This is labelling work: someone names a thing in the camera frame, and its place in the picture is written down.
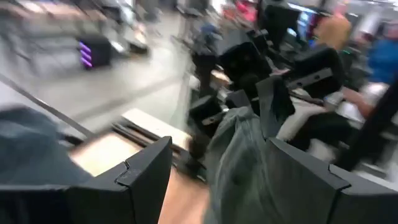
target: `purple light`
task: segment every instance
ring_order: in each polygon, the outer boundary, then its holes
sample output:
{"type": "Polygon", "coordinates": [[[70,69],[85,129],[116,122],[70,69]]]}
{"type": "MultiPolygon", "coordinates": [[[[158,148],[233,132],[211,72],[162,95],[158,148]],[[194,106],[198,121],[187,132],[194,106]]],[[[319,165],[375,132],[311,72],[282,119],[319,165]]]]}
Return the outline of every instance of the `purple light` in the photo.
{"type": "Polygon", "coordinates": [[[91,64],[91,63],[89,63],[86,59],[84,59],[83,57],[82,58],[80,58],[81,59],[81,61],[85,64],[85,65],[87,65],[87,66],[89,66],[89,67],[92,67],[93,65],[91,64]]]}
{"type": "Polygon", "coordinates": [[[88,53],[86,53],[84,50],[80,50],[81,55],[86,58],[87,60],[91,61],[91,56],[88,55],[88,53]]]}
{"type": "Polygon", "coordinates": [[[87,51],[88,53],[91,53],[91,50],[82,42],[79,42],[80,47],[82,47],[83,50],[87,51]]]}

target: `cable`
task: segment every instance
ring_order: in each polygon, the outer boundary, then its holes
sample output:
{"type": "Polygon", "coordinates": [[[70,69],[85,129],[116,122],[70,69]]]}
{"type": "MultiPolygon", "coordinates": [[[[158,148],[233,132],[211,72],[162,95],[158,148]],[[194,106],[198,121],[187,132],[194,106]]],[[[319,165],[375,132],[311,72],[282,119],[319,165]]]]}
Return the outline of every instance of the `cable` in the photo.
{"type": "Polygon", "coordinates": [[[84,128],[82,125],[78,124],[76,121],[73,119],[69,118],[67,115],[59,112],[55,108],[51,107],[50,105],[44,103],[44,101],[34,97],[27,91],[25,91],[23,88],[21,88],[19,85],[17,85],[15,82],[7,78],[5,75],[0,73],[0,82],[3,84],[7,85],[8,87],[12,88],[13,90],[17,91],[19,94],[22,96],[26,97],[28,100],[31,102],[35,103],[36,105],[40,106],[44,110],[50,112],[52,115],[56,116],[58,119],[61,121],[67,123],[77,131],[81,132],[85,136],[91,136],[93,133],[89,131],[88,129],[84,128]]]}

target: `person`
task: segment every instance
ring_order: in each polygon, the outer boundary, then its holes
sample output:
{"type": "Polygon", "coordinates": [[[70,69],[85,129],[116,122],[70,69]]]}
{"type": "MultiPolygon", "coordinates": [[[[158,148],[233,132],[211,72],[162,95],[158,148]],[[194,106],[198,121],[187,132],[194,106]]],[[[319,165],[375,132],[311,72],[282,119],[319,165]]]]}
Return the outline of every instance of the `person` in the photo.
{"type": "Polygon", "coordinates": [[[315,45],[327,44],[335,50],[341,50],[349,37],[351,23],[345,18],[345,5],[337,7],[334,14],[322,19],[314,30],[317,37],[315,45]]]}
{"type": "MultiPolygon", "coordinates": [[[[395,24],[389,26],[385,36],[389,40],[398,39],[395,24]]],[[[378,53],[378,58],[373,59],[381,65],[390,63],[390,57],[384,58],[380,55],[383,50],[378,53]]],[[[309,149],[312,139],[321,140],[332,146],[338,146],[341,142],[349,144],[349,140],[371,114],[378,100],[389,88],[389,84],[396,80],[398,68],[390,68],[388,71],[389,73],[375,71],[369,78],[369,83],[364,85],[359,92],[343,87],[341,93],[345,102],[338,107],[337,111],[309,116],[307,122],[288,143],[303,151],[309,149]]],[[[380,138],[378,141],[380,142],[375,143],[380,145],[383,140],[380,138]]]]}
{"type": "Polygon", "coordinates": [[[368,65],[373,70],[370,82],[391,84],[398,74],[398,21],[388,24],[384,38],[375,41],[369,51],[368,65]]]}

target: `blue shirt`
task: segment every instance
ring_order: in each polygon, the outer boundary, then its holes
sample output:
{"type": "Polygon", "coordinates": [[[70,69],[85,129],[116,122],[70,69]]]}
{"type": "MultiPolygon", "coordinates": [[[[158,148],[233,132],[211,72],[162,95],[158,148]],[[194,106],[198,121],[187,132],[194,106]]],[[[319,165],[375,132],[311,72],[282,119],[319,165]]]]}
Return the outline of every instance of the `blue shirt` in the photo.
{"type": "Polygon", "coordinates": [[[398,41],[378,40],[369,53],[370,82],[392,84],[398,78],[398,41]]]}

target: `tan jacket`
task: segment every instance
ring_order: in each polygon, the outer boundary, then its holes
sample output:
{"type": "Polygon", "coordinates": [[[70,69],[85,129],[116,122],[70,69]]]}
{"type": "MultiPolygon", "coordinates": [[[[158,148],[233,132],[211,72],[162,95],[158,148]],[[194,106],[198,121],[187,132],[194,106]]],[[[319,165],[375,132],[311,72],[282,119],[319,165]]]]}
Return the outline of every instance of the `tan jacket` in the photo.
{"type": "Polygon", "coordinates": [[[351,23],[343,16],[331,16],[324,18],[315,29],[318,37],[317,44],[327,44],[336,50],[341,50],[346,43],[351,23]]]}

